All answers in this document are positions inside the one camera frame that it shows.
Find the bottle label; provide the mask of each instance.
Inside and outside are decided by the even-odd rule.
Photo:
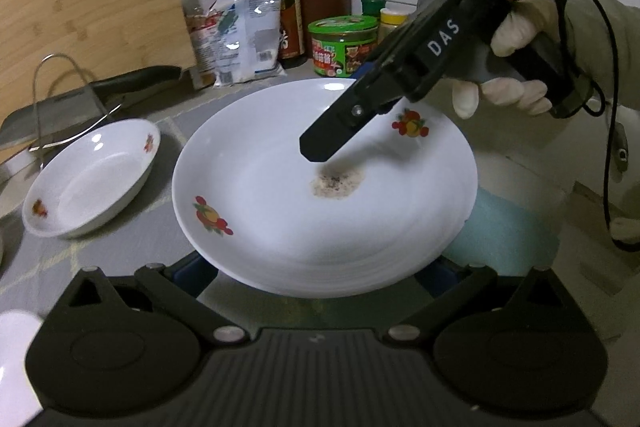
[[[323,76],[346,78],[364,64],[376,47],[375,39],[354,42],[329,42],[312,39],[314,69]]]
[[[280,5],[279,58],[293,58],[305,54],[300,0],[282,0]]]

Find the bamboo cutting board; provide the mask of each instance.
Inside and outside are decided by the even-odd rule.
[[[196,64],[180,0],[0,0],[0,122],[32,102],[50,53],[71,55],[93,80],[146,66]],[[57,58],[38,76],[38,99],[81,86]],[[0,151],[0,162],[25,146]]]

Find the kitchen knife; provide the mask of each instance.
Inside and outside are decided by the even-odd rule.
[[[177,80],[182,70],[177,66],[152,66],[130,71],[106,80],[92,82],[98,98],[105,102],[115,95],[140,91],[149,87]],[[84,87],[38,102],[42,136],[52,136],[69,127],[103,117]],[[0,150],[36,139],[33,106],[28,105],[12,112],[0,126]]]

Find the soy sauce bottle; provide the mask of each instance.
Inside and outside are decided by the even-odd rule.
[[[281,1],[278,61],[286,70],[301,66],[306,61],[300,0]]]

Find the fruit decal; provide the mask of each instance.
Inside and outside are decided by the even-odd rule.
[[[391,127],[398,129],[400,136],[417,138],[429,134],[429,128],[425,126],[424,118],[420,117],[419,112],[405,109],[404,113],[399,114],[397,118],[398,120],[391,124]]]
[[[146,137],[145,152],[149,154],[154,149],[154,137],[148,135]]]
[[[207,232],[216,232],[218,235],[222,235],[224,232],[226,235],[234,235],[234,231],[227,226],[226,221],[207,204],[203,197],[196,196],[196,202],[193,203],[193,206],[196,208],[196,217],[204,225]]]
[[[33,205],[31,206],[31,212],[35,216],[47,217],[49,213],[47,212],[47,207],[44,206],[42,200],[35,200]]]

